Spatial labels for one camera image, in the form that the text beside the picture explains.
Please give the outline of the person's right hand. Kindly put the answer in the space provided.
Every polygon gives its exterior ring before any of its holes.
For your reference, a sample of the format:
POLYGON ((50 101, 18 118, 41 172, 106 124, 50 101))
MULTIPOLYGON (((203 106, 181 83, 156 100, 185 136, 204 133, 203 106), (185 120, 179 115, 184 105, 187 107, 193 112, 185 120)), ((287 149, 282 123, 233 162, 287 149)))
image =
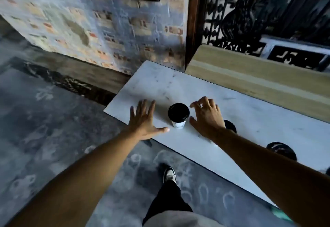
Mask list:
POLYGON ((216 142, 226 128, 222 114, 221 116, 215 114, 215 101, 209 99, 209 103, 210 109, 200 109, 198 101, 193 102, 190 107, 195 110, 195 119, 200 122, 200 131, 198 133, 216 142))

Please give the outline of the person's left hand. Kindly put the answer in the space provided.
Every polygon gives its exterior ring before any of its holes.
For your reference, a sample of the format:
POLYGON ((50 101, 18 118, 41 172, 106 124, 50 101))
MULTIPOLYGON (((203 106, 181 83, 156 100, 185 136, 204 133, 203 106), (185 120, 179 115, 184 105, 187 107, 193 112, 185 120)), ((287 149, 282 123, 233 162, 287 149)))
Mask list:
POLYGON ((135 142, 142 140, 148 140, 153 138, 155 135, 155 126, 153 124, 153 115, 155 112, 156 101, 153 100, 147 108, 147 116, 145 118, 141 117, 141 104, 142 100, 138 102, 135 112, 135 122, 128 123, 127 135, 130 139, 135 142))

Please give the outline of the person's right forearm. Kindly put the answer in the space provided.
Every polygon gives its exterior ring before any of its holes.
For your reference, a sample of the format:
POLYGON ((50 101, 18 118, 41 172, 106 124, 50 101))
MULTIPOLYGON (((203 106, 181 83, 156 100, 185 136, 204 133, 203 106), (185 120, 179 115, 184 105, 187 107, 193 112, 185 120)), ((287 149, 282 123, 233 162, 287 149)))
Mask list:
POLYGON ((330 176, 274 153, 224 128, 209 136, 301 227, 330 227, 330 176))

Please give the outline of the person's left forearm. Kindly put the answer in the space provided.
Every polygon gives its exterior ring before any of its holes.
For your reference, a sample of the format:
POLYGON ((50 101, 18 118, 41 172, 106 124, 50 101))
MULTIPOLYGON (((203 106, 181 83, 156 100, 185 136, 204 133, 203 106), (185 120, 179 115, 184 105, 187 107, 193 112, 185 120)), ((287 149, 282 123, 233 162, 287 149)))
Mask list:
POLYGON ((142 136, 124 131, 84 155, 52 179, 5 227, 85 227, 142 136))

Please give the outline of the white paper cup black lid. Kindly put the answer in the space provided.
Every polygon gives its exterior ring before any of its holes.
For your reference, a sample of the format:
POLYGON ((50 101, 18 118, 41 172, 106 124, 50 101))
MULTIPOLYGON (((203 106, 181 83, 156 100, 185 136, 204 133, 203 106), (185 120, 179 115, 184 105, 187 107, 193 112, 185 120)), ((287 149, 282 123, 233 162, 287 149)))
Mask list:
POLYGON ((235 125, 230 122, 229 120, 224 120, 225 123, 225 128, 232 131, 233 133, 237 134, 237 129, 235 127, 235 125))
POLYGON ((189 116, 189 108, 183 103, 175 103, 168 109, 168 117, 175 129, 182 129, 189 116))
POLYGON ((272 142, 266 146, 266 149, 297 162, 294 150, 282 142, 272 142))

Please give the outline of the person's black and white shoe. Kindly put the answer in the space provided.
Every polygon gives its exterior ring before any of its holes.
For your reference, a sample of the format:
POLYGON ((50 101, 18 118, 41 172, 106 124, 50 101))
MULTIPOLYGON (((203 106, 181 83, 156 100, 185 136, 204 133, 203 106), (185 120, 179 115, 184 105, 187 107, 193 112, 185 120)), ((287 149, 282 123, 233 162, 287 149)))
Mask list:
POLYGON ((175 170, 170 166, 168 166, 163 173, 163 184, 165 185, 169 181, 172 181, 175 184, 177 184, 177 177, 175 170))

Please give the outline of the light wooden bench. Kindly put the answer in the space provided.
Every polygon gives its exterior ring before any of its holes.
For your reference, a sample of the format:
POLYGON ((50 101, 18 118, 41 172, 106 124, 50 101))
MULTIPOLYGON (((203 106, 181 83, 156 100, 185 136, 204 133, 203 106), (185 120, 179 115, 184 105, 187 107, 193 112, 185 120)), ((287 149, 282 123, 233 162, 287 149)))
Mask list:
POLYGON ((185 73, 330 123, 330 74, 201 45, 185 73))

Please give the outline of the person's black trouser leg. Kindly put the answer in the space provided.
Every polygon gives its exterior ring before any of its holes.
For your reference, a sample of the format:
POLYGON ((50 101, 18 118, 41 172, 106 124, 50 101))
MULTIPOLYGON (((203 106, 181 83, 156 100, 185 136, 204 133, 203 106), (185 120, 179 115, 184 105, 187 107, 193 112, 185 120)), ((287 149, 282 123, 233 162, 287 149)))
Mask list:
POLYGON ((152 201, 142 225, 151 218, 165 211, 193 212, 192 208, 181 197, 179 186, 173 181, 166 181, 152 201))

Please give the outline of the person's grey shirt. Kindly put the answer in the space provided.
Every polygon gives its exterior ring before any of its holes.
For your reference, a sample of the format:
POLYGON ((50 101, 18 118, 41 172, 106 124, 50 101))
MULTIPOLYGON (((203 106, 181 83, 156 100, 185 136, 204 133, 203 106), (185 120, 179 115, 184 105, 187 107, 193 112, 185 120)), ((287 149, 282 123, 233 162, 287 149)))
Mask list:
POLYGON ((143 224, 143 227, 225 227, 208 217, 187 211, 165 211, 143 224))

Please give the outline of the ornate black iron screen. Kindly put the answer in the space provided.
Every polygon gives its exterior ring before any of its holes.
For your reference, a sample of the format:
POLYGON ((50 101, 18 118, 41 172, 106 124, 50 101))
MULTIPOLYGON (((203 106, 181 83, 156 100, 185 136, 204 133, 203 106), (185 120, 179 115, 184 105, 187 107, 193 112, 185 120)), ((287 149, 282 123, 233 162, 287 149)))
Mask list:
POLYGON ((262 37, 330 47, 330 0, 208 0, 203 43, 244 52, 262 37))

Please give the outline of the white framed black panel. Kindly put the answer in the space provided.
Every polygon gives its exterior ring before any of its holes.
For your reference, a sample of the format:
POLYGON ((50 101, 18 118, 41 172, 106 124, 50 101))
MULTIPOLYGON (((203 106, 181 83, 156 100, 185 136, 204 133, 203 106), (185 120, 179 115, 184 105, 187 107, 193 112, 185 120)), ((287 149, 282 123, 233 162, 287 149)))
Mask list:
POLYGON ((263 35, 260 57, 319 72, 330 73, 330 46, 263 35))

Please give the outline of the teal object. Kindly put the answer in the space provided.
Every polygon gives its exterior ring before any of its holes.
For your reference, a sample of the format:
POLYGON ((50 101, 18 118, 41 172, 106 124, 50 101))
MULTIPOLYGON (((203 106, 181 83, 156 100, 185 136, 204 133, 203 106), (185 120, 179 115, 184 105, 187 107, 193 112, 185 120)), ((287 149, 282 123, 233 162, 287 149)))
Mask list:
POLYGON ((288 221, 288 222, 293 222, 293 220, 291 218, 289 218, 282 210, 280 210, 279 208, 275 207, 275 206, 271 206, 270 210, 272 212, 272 214, 274 216, 276 216, 279 219, 288 221))

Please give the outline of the dark wooden door post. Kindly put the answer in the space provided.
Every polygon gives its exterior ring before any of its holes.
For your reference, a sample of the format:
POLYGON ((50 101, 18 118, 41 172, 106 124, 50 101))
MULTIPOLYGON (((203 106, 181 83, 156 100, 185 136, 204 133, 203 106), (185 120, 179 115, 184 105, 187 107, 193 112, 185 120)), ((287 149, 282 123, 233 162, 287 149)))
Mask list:
POLYGON ((202 25, 201 16, 204 14, 203 3, 204 0, 189 0, 188 2, 188 18, 186 31, 186 51, 185 51, 185 66, 186 69, 197 48, 200 45, 199 29, 202 25))

